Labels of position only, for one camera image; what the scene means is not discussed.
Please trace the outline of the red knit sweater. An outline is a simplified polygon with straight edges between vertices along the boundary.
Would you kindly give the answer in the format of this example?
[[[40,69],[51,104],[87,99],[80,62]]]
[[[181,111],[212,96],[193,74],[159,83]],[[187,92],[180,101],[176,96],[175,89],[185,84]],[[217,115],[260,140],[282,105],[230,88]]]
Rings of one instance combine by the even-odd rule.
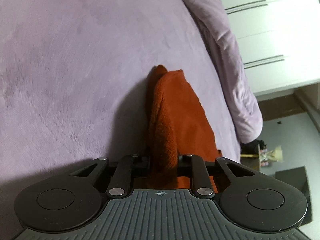
[[[178,177],[180,155],[195,154],[215,161],[214,132],[205,111],[182,70],[168,71],[163,65],[151,71],[145,100],[148,119],[147,158],[151,189],[188,189],[190,180]]]

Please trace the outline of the black clothing pile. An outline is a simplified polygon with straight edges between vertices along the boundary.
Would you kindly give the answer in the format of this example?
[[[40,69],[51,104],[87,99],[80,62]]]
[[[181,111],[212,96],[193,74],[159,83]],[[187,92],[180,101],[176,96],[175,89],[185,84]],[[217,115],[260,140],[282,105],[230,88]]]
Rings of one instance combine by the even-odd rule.
[[[264,141],[258,139],[255,139],[247,144],[241,142],[240,147],[242,154],[257,154],[258,148],[261,150],[267,149],[267,145],[264,143]]]

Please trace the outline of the yellow side shelf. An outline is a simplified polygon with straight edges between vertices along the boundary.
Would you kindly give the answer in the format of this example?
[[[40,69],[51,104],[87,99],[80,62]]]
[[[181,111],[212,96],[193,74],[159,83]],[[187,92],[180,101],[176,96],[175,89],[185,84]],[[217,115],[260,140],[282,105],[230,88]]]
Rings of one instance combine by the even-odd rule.
[[[253,170],[260,171],[260,145],[257,144],[254,149],[242,150],[240,163]]]

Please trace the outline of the cream dried flower bouquet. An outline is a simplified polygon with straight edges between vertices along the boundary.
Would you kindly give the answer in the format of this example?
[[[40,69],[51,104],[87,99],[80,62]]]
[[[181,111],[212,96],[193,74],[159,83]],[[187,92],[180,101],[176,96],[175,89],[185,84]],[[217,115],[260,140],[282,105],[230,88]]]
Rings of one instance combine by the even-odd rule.
[[[283,150],[281,146],[277,146],[274,150],[264,149],[260,151],[259,161],[261,167],[267,167],[271,163],[283,162]]]

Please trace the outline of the brown wooden door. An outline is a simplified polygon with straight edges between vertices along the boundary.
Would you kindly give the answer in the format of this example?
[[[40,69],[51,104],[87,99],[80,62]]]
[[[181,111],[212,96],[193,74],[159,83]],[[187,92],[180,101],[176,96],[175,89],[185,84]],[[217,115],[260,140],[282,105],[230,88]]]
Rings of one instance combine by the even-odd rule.
[[[294,89],[288,89],[257,96],[263,120],[270,121],[305,113],[294,92]]]

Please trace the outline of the black television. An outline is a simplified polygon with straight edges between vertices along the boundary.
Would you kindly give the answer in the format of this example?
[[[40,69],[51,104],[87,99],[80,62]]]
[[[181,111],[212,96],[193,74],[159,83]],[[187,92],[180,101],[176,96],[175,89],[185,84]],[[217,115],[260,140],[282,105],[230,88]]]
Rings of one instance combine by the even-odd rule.
[[[308,208],[301,225],[306,225],[312,222],[312,205],[308,176],[305,166],[292,168],[289,170],[277,171],[274,175],[277,180],[285,182],[297,188],[306,198]]]

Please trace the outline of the purple bed sheet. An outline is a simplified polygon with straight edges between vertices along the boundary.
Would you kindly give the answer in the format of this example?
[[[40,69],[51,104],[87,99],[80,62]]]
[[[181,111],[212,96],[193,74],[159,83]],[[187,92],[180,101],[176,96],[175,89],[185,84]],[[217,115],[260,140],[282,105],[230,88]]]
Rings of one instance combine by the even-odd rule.
[[[183,70],[215,133],[240,146],[220,80],[182,0],[1,0],[1,239],[16,196],[91,159],[142,152],[157,65]]]

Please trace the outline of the purple rolled duvet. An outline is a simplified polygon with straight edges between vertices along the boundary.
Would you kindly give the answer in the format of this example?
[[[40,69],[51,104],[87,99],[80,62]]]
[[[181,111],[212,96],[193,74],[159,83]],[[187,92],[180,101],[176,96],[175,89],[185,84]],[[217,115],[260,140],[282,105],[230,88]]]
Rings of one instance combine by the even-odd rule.
[[[235,35],[221,0],[182,0],[207,45],[219,76],[238,140],[248,144],[259,137],[263,116],[251,91]]]

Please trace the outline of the white wardrobe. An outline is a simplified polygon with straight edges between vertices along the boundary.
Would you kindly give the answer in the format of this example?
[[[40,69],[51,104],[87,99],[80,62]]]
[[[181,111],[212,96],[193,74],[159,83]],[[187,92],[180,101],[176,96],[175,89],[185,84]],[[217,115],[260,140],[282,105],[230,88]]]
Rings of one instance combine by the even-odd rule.
[[[319,0],[221,0],[257,96],[319,81]]]

